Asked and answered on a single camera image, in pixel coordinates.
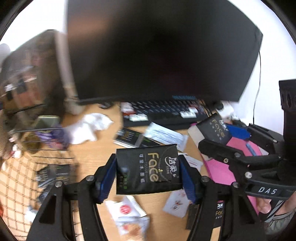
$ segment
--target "red logo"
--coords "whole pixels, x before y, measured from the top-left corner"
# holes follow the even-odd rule
[[[131,208],[130,208],[130,206],[128,206],[128,205],[122,205],[121,207],[120,207],[120,212],[122,213],[122,214],[129,214],[130,212],[131,212]]]

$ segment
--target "white packet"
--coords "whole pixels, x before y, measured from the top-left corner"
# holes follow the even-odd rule
[[[144,241],[150,218],[133,196],[122,202],[105,201],[123,241]]]

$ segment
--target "pink paper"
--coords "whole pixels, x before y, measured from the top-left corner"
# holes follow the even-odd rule
[[[234,147],[236,149],[242,150],[246,156],[251,156],[251,152],[246,147],[247,141],[232,137],[231,140],[227,143],[227,146]],[[262,156],[262,153],[257,145],[253,142],[248,142],[250,146],[253,148],[255,153],[259,156]],[[208,174],[210,178],[216,182],[225,185],[230,185],[231,183],[235,182],[234,175],[228,169],[228,165],[222,162],[216,161],[214,159],[210,161],[205,161],[205,167],[207,168]],[[256,198],[252,196],[248,196],[249,200],[251,201],[256,213],[258,214],[257,205],[256,205]]]

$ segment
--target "black cable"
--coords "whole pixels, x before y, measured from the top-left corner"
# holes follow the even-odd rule
[[[258,87],[258,90],[257,90],[257,94],[256,94],[255,101],[254,101],[254,107],[253,107],[253,124],[254,124],[254,120],[255,120],[256,101],[257,101],[257,97],[258,97],[260,86],[261,86],[261,54],[260,54],[260,50],[259,50],[259,60],[260,60],[259,87]]]

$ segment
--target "finger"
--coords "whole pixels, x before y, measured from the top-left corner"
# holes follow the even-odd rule
[[[263,198],[263,201],[264,201],[265,203],[270,203],[270,202],[271,202],[271,199]]]
[[[269,213],[271,210],[270,199],[257,198],[257,209],[262,213]]]

